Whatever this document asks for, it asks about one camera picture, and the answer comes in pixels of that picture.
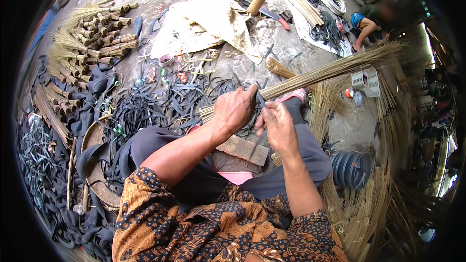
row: batik shirt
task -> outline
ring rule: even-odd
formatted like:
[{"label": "batik shirt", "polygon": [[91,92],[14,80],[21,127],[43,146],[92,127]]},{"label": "batik shirt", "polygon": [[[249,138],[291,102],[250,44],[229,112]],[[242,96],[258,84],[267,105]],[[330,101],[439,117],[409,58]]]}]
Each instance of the batik shirt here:
[{"label": "batik shirt", "polygon": [[238,186],[217,203],[178,212],[170,188],[146,167],[126,178],[113,238],[113,261],[347,261],[325,211],[293,219],[283,194],[261,202]]}]

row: white plastic crate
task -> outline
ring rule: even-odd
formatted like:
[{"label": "white plastic crate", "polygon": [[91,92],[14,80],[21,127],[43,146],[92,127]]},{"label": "white plastic crate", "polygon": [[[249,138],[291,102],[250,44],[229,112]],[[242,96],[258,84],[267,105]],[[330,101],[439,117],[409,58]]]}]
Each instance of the white plastic crate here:
[{"label": "white plastic crate", "polygon": [[[364,84],[363,72],[367,73],[367,85]],[[371,66],[364,70],[351,73],[351,84],[355,89],[364,92],[367,97],[380,97],[377,71]]]}]

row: pink cloth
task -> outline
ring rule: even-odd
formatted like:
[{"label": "pink cloth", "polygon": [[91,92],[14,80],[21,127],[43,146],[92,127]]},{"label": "pink cloth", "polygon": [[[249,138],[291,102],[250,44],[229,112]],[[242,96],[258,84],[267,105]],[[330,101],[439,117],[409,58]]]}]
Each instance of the pink cloth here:
[{"label": "pink cloth", "polygon": [[240,172],[217,172],[218,174],[225,177],[228,181],[233,184],[241,185],[246,182],[246,180],[251,179],[253,174],[248,171],[240,171]]}]

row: pink sandal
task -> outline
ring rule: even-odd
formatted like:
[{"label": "pink sandal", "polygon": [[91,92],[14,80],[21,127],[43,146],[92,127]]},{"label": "pink sandal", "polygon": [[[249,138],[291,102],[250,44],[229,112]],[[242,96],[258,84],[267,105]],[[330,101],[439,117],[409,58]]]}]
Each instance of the pink sandal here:
[{"label": "pink sandal", "polygon": [[288,99],[291,99],[292,97],[298,97],[299,99],[301,99],[302,101],[302,104],[304,104],[304,102],[306,101],[306,90],[304,90],[304,88],[301,88],[301,89],[298,89],[298,90],[295,90],[295,91],[291,91],[289,93],[286,93],[285,95],[283,95],[282,98],[280,99],[277,99],[276,102],[284,102]]}]

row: man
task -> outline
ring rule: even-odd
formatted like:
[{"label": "man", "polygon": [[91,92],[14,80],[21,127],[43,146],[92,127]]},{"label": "man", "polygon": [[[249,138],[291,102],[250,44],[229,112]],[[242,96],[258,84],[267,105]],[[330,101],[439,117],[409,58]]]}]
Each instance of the man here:
[{"label": "man", "polygon": [[257,89],[220,96],[213,119],[184,137],[137,133],[113,261],[347,261],[315,185],[331,164],[300,115],[304,89],[267,102],[256,122],[283,166],[241,186],[212,169],[207,156],[250,121]]},{"label": "man", "polygon": [[361,44],[369,36],[372,38],[372,42],[384,39],[387,31],[393,29],[398,21],[398,10],[396,1],[383,0],[377,5],[365,5],[358,12],[353,13],[351,24],[355,29],[361,31],[353,44],[354,50],[360,52]]}]

